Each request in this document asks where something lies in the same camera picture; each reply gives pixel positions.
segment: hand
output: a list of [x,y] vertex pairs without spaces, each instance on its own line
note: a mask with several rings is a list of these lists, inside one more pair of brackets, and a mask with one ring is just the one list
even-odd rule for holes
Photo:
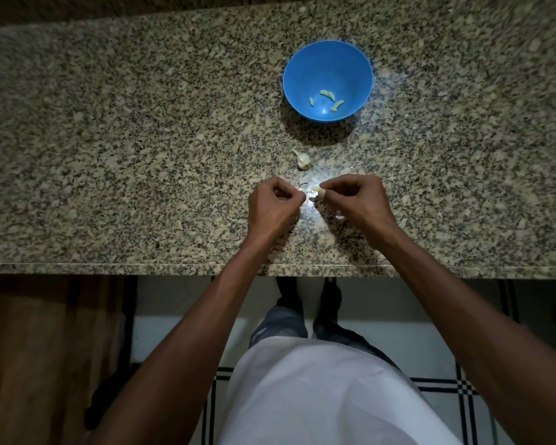
[[277,176],[258,184],[249,195],[247,236],[272,245],[278,236],[288,230],[305,200],[303,192]]
[[356,226],[373,248],[382,247],[399,230],[381,178],[343,175],[322,182],[319,199]]

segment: granite countertop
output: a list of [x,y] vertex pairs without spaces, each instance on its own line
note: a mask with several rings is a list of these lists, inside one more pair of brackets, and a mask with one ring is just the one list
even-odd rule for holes
[[[363,50],[375,84],[355,117],[319,127],[283,99],[282,72],[325,38]],[[556,278],[556,0],[0,28],[0,272],[216,273],[259,181],[311,192],[349,172],[379,174],[399,224],[460,276]],[[394,271],[309,199],[263,272]]]

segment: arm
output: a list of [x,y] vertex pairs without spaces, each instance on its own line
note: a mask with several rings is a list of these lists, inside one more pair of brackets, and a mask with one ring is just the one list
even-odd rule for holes
[[251,282],[304,201],[278,177],[255,188],[241,248],[128,382],[92,445],[190,441]]
[[321,184],[418,298],[490,410],[517,443],[556,443],[556,352],[499,313],[396,224],[377,176]]

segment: bowl rim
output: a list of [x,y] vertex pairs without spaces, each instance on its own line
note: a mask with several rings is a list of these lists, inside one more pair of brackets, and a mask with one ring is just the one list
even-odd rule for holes
[[[288,99],[288,95],[286,94],[286,89],[284,88],[284,78],[286,77],[286,71],[288,70],[288,66],[290,65],[290,63],[292,62],[293,58],[299,54],[301,51],[303,51],[305,48],[307,47],[311,47],[313,45],[316,44],[320,44],[323,42],[338,42],[340,44],[344,44],[344,45],[348,45],[349,47],[352,47],[353,49],[355,49],[356,51],[358,51],[360,53],[360,55],[364,58],[364,60],[366,61],[366,63],[368,64],[369,68],[371,69],[371,90],[369,90],[369,93],[367,94],[366,98],[364,99],[364,101],[360,104],[360,106],[358,106],[353,112],[351,112],[350,114],[344,116],[344,117],[338,117],[335,119],[329,119],[329,120],[325,120],[325,119],[318,119],[316,117],[310,117],[307,116],[305,114],[303,114],[301,111],[299,111],[296,107],[294,107],[292,105],[292,103],[290,102],[290,100]],[[292,107],[300,116],[304,117],[305,119],[309,119],[309,120],[313,120],[313,121],[318,121],[320,123],[333,123],[335,121],[340,121],[343,119],[347,119],[348,117],[353,116],[354,114],[356,114],[356,112],[358,112],[360,110],[360,108],[362,108],[364,106],[364,104],[369,100],[369,97],[371,96],[371,93],[373,92],[373,84],[375,83],[375,74],[373,73],[373,66],[371,64],[371,61],[369,61],[369,58],[366,57],[366,55],[359,50],[355,45],[348,43],[348,42],[344,42],[343,40],[337,40],[337,39],[326,39],[326,40],[318,40],[315,42],[312,42],[310,44],[306,44],[303,48],[301,48],[300,50],[298,50],[295,54],[292,55],[292,57],[288,60],[288,63],[286,64],[286,67],[284,67],[284,72],[282,74],[282,93],[284,94],[284,97],[286,98],[286,101],[288,101],[288,104],[290,104],[290,107]]]

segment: pant leg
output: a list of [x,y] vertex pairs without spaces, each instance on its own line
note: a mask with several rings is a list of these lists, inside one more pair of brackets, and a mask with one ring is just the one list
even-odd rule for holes
[[354,331],[349,329],[342,328],[339,324],[332,320],[316,322],[314,324],[314,330],[315,336],[317,336],[319,340],[336,342],[338,344],[351,346],[357,350],[365,351],[373,356],[383,359],[389,365],[397,368],[398,370],[400,369],[400,367],[396,366],[389,356],[378,348],[372,346],[363,336],[356,334]]
[[266,318],[253,331],[249,348],[259,341],[273,336],[308,338],[303,314],[285,306],[274,306],[266,314]]

